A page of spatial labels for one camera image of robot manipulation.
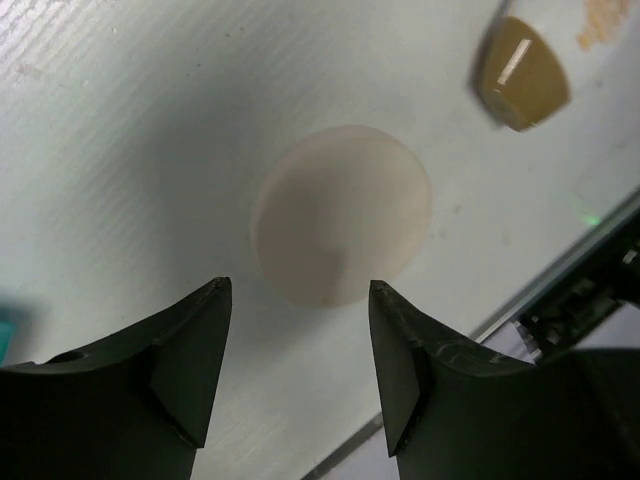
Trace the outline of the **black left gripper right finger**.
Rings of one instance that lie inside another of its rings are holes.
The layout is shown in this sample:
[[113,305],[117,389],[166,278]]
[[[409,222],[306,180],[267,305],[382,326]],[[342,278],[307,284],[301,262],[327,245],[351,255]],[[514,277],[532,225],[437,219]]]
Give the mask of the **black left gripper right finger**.
[[489,349],[387,283],[369,325],[389,455],[404,479],[635,479],[639,353],[539,364]]

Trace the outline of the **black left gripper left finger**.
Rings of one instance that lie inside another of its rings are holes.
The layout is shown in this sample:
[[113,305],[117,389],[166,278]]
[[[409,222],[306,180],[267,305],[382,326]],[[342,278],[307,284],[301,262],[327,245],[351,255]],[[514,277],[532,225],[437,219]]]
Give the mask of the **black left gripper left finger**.
[[232,284],[42,363],[1,371],[5,479],[187,479],[203,448]]

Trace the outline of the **round beige powder puff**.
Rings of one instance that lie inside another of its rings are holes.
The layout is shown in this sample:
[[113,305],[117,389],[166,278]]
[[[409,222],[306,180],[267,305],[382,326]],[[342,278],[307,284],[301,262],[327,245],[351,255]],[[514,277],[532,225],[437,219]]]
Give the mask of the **round beige powder puff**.
[[364,298],[421,249],[431,185],[419,157],[365,126],[317,132],[264,179],[250,223],[265,279],[294,305],[323,308]]

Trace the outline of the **white egg bottle gold cap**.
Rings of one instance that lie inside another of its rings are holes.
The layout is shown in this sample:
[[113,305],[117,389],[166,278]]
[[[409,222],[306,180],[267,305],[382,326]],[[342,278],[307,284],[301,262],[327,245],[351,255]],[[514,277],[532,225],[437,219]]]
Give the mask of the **white egg bottle gold cap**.
[[470,87],[480,106],[516,132],[549,119],[571,100],[571,87],[557,54],[532,23],[503,1],[482,39]]

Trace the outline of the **pink teal gradient bottle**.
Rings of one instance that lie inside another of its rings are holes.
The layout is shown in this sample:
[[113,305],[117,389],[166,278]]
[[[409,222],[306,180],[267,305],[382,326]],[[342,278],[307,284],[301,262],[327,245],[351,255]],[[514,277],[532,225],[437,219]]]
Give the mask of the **pink teal gradient bottle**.
[[24,305],[1,299],[1,365],[16,362],[28,330],[29,310]]

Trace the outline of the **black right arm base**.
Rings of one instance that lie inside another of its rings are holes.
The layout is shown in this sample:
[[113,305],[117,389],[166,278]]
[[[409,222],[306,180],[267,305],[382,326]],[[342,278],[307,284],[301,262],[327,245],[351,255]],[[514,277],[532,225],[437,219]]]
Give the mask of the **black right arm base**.
[[515,321],[534,360],[579,344],[626,304],[639,303],[639,244],[595,253]]

